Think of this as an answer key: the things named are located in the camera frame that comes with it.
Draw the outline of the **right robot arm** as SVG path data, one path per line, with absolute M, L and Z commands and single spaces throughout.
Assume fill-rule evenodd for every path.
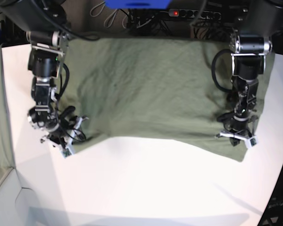
M 27 114 L 29 123 L 46 132 L 41 142 L 50 141 L 65 156 L 73 155 L 73 142 L 86 140 L 80 127 L 87 117 L 74 115 L 74 106 L 59 110 L 70 78 L 64 63 L 68 42 L 72 38 L 97 41 L 99 36 L 71 31 L 58 0 L 0 0 L 0 12 L 26 33 L 32 48 L 28 70 L 33 74 L 31 96 L 35 106 Z

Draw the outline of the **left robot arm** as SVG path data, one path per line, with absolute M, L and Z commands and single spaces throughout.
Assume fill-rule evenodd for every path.
M 244 142 L 247 148 L 258 144 L 255 130 L 250 123 L 258 119 L 253 115 L 257 104 L 258 76 L 264 74 L 266 57 L 271 53 L 272 35 L 283 23 L 283 0 L 253 0 L 245 15 L 231 34 L 229 49 L 219 51 L 211 65 L 215 86 L 228 94 L 233 109 L 217 118 L 224 130 L 216 138 L 226 137 L 232 146 Z M 216 62 L 229 53 L 232 58 L 232 88 L 222 87 L 216 79 Z

